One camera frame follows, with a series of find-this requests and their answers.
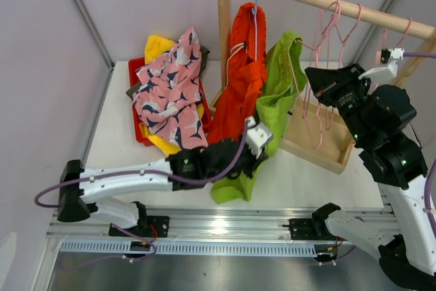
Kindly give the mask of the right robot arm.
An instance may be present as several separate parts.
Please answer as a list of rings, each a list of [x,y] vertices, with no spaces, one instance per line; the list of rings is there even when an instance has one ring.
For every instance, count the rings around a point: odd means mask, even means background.
[[[433,172],[420,147],[403,131],[416,116],[407,92],[394,85],[373,89],[377,74],[357,63],[336,70],[308,67],[305,74],[317,100],[338,110],[400,227],[398,234],[385,233],[328,203],[312,214],[312,233],[319,239],[337,236],[353,243],[402,288],[434,290],[435,214],[429,191]]]

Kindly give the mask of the orange shorts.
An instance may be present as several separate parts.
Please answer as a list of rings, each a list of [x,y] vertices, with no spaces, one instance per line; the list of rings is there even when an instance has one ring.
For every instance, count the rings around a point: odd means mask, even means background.
[[[229,59],[225,65],[226,86],[207,136],[210,144],[235,139],[242,134],[245,119],[254,115],[257,99],[267,80],[266,15],[258,6],[258,60],[255,61],[253,5],[241,5],[233,22]]]

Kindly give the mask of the dark olive shorts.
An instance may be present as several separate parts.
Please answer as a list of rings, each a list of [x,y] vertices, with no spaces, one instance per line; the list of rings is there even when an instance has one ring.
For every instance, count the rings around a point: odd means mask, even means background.
[[[208,54],[210,53],[209,49],[205,46],[200,47],[200,52],[202,55],[202,60],[200,64],[200,73],[199,76],[202,76],[204,70],[207,66],[208,61]],[[129,72],[129,88],[126,90],[125,94],[130,98],[133,99],[133,94],[135,91],[139,89],[141,86],[141,83],[139,81],[139,78],[137,77],[137,72],[145,66],[145,59],[144,57],[140,57],[137,59],[132,59],[128,62],[128,72]]]

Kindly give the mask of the lime green shorts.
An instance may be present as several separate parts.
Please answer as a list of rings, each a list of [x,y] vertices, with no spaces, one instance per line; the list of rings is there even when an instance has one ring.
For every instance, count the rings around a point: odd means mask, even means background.
[[[293,31],[286,31],[266,55],[268,78],[261,97],[257,99],[256,111],[274,138],[266,147],[266,154],[272,157],[279,148],[288,122],[288,111],[307,84],[307,77],[300,65],[302,53],[301,37]],[[253,176],[241,174],[236,179],[224,178],[214,183],[211,197],[217,204],[235,199],[251,200],[253,188],[260,170],[260,164]]]

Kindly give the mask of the blue wire hanger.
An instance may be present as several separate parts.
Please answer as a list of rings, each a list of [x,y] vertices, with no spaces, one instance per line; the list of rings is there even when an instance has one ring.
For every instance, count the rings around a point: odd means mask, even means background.
[[[258,0],[254,1],[253,8],[251,9],[254,23],[254,45],[255,45],[255,61],[258,60]]]

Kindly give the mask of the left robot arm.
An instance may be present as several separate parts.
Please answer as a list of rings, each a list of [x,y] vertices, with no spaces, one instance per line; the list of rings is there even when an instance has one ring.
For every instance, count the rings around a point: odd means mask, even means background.
[[[148,228],[145,206],[121,202],[118,195],[202,189],[224,177],[251,176],[267,159],[267,144],[225,139],[204,149],[183,150],[155,162],[109,170],[86,168],[79,159],[71,160],[60,178],[57,219],[75,223],[97,217],[132,236],[141,236]]]

